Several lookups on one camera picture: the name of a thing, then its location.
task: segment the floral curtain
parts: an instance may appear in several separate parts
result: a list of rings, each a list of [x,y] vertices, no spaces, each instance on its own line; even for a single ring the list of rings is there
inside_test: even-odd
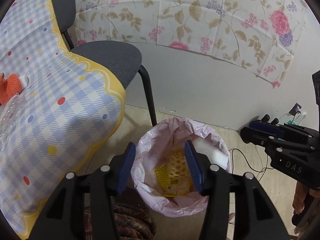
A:
[[[69,32],[76,44],[143,42],[211,55],[279,87],[307,9],[304,0],[76,0]]]

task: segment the orange crochet toy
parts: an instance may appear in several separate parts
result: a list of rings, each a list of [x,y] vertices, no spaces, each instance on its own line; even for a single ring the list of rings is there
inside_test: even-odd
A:
[[[21,82],[16,74],[11,74],[6,80],[4,73],[0,73],[0,104],[9,101],[15,94],[22,92]]]

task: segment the floor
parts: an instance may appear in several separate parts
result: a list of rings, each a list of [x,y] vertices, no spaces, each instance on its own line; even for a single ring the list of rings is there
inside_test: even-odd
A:
[[[157,120],[160,122],[172,115],[157,113]],[[213,127],[219,135],[223,138],[228,146],[228,149],[238,148],[246,156],[252,168],[262,170],[267,162],[267,155],[264,153],[264,148],[253,144],[245,144],[242,142],[238,133],[234,130]],[[125,114],[119,129],[112,135],[112,137],[100,148],[88,161],[78,174],[88,174],[98,169],[103,164],[108,164],[112,157],[116,154],[124,152],[128,142],[137,143],[140,137],[151,128],[149,112],[147,109],[136,106],[126,105]],[[250,168],[247,165],[243,156],[234,151],[234,173],[242,175]],[[261,174],[253,172],[255,176],[260,178]],[[292,217],[292,200],[295,190],[295,180],[280,173],[277,170],[267,170],[260,181],[264,190],[272,200],[277,208],[289,234],[293,235],[294,226],[291,223]],[[234,199],[230,199],[230,211],[235,207]],[[195,240],[198,239],[201,226],[203,223],[205,212],[197,215],[181,218],[168,218],[153,210],[150,211],[154,217],[157,225],[157,233],[155,240]],[[228,237],[232,239],[233,225],[228,225]]]

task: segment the metal rivet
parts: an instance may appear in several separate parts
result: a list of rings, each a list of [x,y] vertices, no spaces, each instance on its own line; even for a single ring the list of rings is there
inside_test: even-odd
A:
[[[210,170],[212,171],[218,171],[219,170],[219,166],[217,164],[211,164],[210,165]]]
[[[73,179],[74,176],[75,176],[75,174],[74,174],[73,172],[68,172],[68,173],[66,174],[66,178],[67,178],[67,179]]]
[[[110,166],[109,165],[103,165],[100,168],[101,171],[106,172],[106,171],[110,171]]]
[[[246,172],[244,175],[245,175],[245,177],[247,179],[253,179],[254,178],[254,175],[251,172]]]

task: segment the blue and white gingham pattern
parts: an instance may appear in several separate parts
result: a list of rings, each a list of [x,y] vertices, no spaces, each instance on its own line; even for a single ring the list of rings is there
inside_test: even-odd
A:
[[[18,233],[25,227],[22,215],[34,212],[83,160],[88,146],[111,132],[123,107],[105,92],[100,73],[85,72],[85,64],[75,64],[58,49],[46,3],[20,0],[0,24],[1,72],[30,79],[22,92],[24,112],[0,153],[0,209]],[[65,102],[59,105],[61,97]],[[55,155],[48,153],[49,145]]]

